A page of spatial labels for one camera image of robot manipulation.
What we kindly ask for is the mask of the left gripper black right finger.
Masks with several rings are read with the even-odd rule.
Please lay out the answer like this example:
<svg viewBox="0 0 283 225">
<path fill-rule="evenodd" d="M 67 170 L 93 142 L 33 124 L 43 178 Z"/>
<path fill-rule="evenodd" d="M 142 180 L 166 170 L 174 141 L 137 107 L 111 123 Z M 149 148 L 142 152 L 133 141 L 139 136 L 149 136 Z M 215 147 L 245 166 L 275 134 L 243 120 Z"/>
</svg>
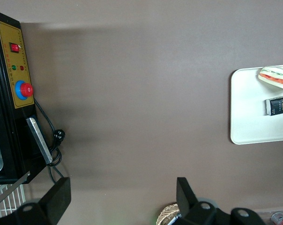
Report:
<svg viewBox="0 0 283 225">
<path fill-rule="evenodd" d="M 234 208 L 229 214 L 207 201 L 200 201 L 185 177 L 177 178 L 176 201 L 181 217 L 178 225 L 264 225 L 253 210 Z"/>
</svg>

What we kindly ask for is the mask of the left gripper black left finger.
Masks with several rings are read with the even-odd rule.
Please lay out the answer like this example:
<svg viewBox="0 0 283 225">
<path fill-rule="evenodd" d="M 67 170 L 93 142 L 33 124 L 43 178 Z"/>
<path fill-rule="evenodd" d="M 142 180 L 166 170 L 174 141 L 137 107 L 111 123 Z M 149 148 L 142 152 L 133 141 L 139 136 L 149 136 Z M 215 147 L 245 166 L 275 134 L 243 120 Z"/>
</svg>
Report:
<svg viewBox="0 0 283 225">
<path fill-rule="evenodd" d="M 0 217 L 0 225 L 56 225 L 70 203 L 70 178 L 63 177 L 38 202 L 26 203 Z"/>
</svg>

